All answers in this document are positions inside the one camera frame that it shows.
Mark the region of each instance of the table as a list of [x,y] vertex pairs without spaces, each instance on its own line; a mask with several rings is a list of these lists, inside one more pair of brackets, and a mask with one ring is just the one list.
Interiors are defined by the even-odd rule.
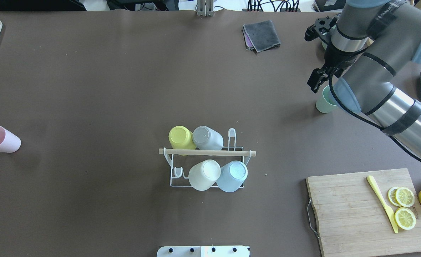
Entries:
[[[155,256],[160,246],[250,245],[320,256],[305,178],[421,163],[376,129],[315,109],[323,63],[305,29],[320,13],[0,12],[0,256]],[[282,45],[245,50],[242,24],[271,19]],[[416,95],[421,65],[393,83]],[[257,151],[245,188],[172,188],[158,148],[200,125]],[[421,253],[406,256],[421,256]]]

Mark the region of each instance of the wooden cutting board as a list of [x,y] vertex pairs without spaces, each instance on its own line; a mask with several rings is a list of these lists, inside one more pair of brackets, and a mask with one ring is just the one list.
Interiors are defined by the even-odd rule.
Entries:
[[[367,176],[372,175],[386,203],[392,187],[406,187],[415,194],[410,209],[416,215],[416,226],[409,231],[399,228],[395,234],[382,204]],[[407,169],[369,171],[308,177],[320,250],[323,257],[371,257],[421,252],[421,205],[416,197]]]

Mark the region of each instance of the yellow knife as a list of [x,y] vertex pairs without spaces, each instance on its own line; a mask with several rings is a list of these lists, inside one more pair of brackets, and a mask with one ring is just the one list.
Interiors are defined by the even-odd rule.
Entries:
[[388,206],[385,202],[385,199],[383,199],[382,192],[380,192],[379,186],[377,185],[377,182],[375,181],[374,177],[372,177],[371,175],[367,176],[367,181],[369,182],[369,185],[371,185],[372,190],[374,190],[375,194],[379,198],[380,203],[382,203],[382,206],[385,209],[385,212],[388,215],[388,218],[390,219],[391,226],[393,227],[393,230],[397,234],[398,224],[396,224],[395,213],[393,212],[393,209],[390,206]]

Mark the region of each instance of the yellow cup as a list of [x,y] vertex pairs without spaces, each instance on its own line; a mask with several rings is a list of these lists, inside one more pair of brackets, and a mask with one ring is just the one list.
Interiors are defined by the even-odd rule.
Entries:
[[196,149],[196,145],[193,143],[193,133],[183,126],[176,126],[171,129],[169,142],[174,149]]

